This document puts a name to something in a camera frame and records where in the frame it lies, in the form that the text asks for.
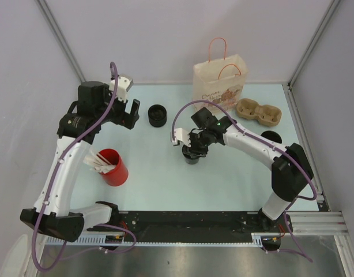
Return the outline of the black cup lid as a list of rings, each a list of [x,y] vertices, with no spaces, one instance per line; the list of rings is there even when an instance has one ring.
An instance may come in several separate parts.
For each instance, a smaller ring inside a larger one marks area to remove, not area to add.
[[[187,152],[183,152],[182,153],[184,158],[190,158],[190,159],[196,159],[196,158],[204,158],[205,155],[200,155],[200,154],[195,154],[195,153],[187,153]]]

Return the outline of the short black coffee cup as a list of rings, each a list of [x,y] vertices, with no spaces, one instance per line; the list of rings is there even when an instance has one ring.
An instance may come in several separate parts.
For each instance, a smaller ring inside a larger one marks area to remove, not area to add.
[[[156,128],[160,128],[166,124],[167,110],[160,104],[154,104],[148,109],[149,123]]]

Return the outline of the transparent dark cup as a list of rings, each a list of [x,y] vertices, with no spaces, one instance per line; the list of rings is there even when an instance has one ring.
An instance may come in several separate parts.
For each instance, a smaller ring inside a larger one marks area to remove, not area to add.
[[[187,164],[194,165],[199,162],[199,158],[196,158],[196,159],[185,158],[185,161]]]

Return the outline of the beige paper takeout bag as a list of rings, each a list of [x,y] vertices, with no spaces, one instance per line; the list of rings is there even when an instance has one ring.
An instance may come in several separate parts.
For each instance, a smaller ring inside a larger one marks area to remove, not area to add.
[[[208,60],[193,66],[193,94],[195,111],[206,107],[212,114],[222,107],[225,111],[234,108],[246,83],[248,67],[241,56],[227,55],[224,45],[222,58]]]

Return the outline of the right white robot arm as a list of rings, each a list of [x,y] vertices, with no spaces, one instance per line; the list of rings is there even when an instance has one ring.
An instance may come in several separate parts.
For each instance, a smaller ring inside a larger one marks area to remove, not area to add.
[[[172,128],[171,132],[173,145],[183,144],[182,152],[187,160],[204,158],[210,145],[221,144],[248,154],[270,170],[272,193],[258,211],[258,224],[264,231],[273,231],[287,208],[301,197],[300,192],[312,185],[314,173],[303,147],[297,143],[285,146],[259,136],[229,114],[217,119],[205,107],[191,119],[197,132],[182,128]]]

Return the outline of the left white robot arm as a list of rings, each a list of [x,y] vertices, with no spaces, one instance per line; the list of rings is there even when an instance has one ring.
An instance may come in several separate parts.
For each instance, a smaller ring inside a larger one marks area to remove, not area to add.
[[[98,231],[99,225],[115,230],[120,224],[118,206],[105,201],[70,209],[73,188],[83,163],[101,126],[112,122],[132,129],[139,119],[140,101],[133,100],[125,111],[127,93],[133,81],[119,76],[109,84],[86,81],[78,86],[78,99],[59,121],[57,148],[44,188],[33,208],[21,211],[20,221],[38,234],[74,242],[84,230]]]

